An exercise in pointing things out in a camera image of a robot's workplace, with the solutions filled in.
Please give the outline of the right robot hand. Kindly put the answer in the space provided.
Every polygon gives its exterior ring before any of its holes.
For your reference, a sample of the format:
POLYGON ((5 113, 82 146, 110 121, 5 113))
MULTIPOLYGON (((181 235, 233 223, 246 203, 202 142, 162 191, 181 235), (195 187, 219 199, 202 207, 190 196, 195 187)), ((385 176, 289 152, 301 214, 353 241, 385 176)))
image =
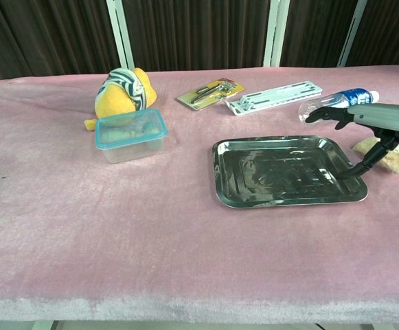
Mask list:
POLYGON ((312 111, 305 119, 306 123, 318 120, 335 120, 336 130, 353 122, 371 129, 380 141, 364 155, 363 160, 337 177, 349 179, 359 177, 381 161, 388 152, 399 145, 399 104, 358 104, 348 108, 321 107, 312 111))

